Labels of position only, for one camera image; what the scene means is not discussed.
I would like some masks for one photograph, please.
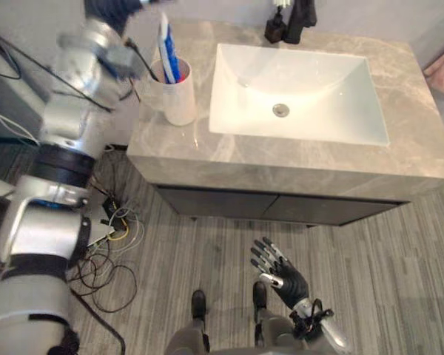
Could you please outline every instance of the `black faucet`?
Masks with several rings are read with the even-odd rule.
[[[286,43],[298,44],[304,27],[315,26],[317,23],[315,0],[295,0],[288,27],[283,40]]]

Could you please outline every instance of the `toothbrush cup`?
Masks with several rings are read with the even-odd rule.
[[[171,124],[184,126],[195,120],[197,111],[191,66],[181,58],[178,63],[184,79],[176,84],[166,84],[161,60],[151,65],[158,81],[147,75],[142,81],[142,100],[152,109],[164,113]]]

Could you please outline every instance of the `white sink basin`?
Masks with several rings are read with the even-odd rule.
[[[385,146],[367,60],[219,44],[211,132]]]

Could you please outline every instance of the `cabinet drawer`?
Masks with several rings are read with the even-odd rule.
[[[340,226],[397,207],[400,203],[335,197],[280,196],[262,218]]]
[[[158,186],[158,192],[179,214],[261,218],[277,195]]]

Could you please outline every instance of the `metal robot arm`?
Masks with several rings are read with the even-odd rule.
[[[118,84],[144,71],[122,44],[128,17],[151,0],[84,0],[87,22],[61,35],[41,146],[15,188],[0,230],[0,355],[75,354],[65,271],[85,253],[90,222],[79,209],[106,146]]]

